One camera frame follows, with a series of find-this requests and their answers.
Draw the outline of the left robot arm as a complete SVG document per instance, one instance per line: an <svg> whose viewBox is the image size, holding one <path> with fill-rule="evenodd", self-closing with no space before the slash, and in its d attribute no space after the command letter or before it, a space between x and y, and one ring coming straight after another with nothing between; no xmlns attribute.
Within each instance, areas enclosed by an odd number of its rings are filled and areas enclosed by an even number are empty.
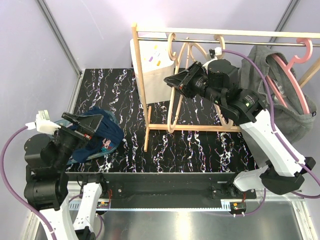
<svg viewBox="0 0 320 240"><path fill-rule="evenodd" d="M94 240L93 224L99 198L108 193L102 175L92 175L82 184L82 199L75 220L69 208L67 163L73 152L84 147L94 136L103 115L74 115L62 118L76 126L74 130L50 120L47 110L40 110L35 121L26 124L38 134L24 144L26 186L24 197L45 228L49 240Z"/></svg>

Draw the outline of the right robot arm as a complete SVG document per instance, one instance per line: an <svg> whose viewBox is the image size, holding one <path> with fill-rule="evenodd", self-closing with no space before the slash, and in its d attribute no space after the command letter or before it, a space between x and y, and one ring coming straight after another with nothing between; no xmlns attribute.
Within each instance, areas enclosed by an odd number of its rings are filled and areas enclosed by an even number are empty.
<svg viewBox="0 0 320 240"><path fill-rule="evenodd" d="M239 87L238 68L228 60L212 59L205 64L196 61L165 77L164 82L186 98L199 95L219 106L223 117L239 126L267 156L265 166L235 173L222 186L224 194L236 199L248 190L266 188L284 195L302 186L303 175L315 166L315 160L294 150L271 121L271 113L259 94Z"/></svg>

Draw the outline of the grey shorts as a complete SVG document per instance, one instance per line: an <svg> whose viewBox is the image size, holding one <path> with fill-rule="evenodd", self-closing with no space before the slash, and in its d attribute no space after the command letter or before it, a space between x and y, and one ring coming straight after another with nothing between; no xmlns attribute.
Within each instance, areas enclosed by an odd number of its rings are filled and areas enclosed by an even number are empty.
<svg viewBox="0 0 320 240"><path fill-rule="evenodd" d="M314 114L317 113L317 107L306 94L303 94L310 111L308 114L304 113L297 92L289 77L273 58L274 54L278 55L284 63L288 63L282 53L274 51L267 46L253 46L247 57L260 69L265 79L267 80L268 76L275 85L277 93L274 93L272 88L269 87L274 106L274 123L287 140L294 144L313 129ZM241 88L258 93L267 109L270 110L270 101L264 82L256 69L245 59L241 61L239 77ZM243 132L242 135L257 166L259 168L265 166L268 160L267 155L248 133Z"/></svg>

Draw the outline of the colourful comic print shorts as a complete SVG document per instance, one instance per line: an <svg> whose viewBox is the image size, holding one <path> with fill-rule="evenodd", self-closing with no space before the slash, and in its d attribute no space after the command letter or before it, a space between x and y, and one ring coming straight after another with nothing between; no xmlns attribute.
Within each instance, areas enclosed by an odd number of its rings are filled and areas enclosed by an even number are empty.
<svg viewBox="0 0 320 240"><path fill-rule="evenodd" d="M110 151L112 148L113 148L113 146L112 146L111 140L104 138L102 140L101 151L107 152L107 151Z"/></svg>

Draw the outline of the beige hanger of comic shorts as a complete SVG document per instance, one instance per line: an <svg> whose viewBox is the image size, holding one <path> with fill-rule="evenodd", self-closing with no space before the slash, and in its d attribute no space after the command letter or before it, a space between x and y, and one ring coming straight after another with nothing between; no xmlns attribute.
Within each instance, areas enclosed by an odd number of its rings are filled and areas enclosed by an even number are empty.
<svg viewBox="0 0 320 240"><path fill-rule="evenodd" d="M214 39L219 41L220 47L222 47L222 50L225 50L225 40L224 37L220 34L215 34ZM192 48L197 48L203 55L206 55L207 52L198 44L198 43L190 43L190 53L188 55L191 57L191 59L195 62L195 58L192 53ZM209 63L207 67L207 74L209 78L209 86L214 88L215 91L222 91L223 89L227 89L229 87L233 88L235 83L235 71L236 68L230 64L225 59L218 59L214 60L211 63ZM233 127L234 121L229 119L225 120L220 106L217 104L214 104L216 113L219 117L220 123L224 130L231 130Z"/></svg>

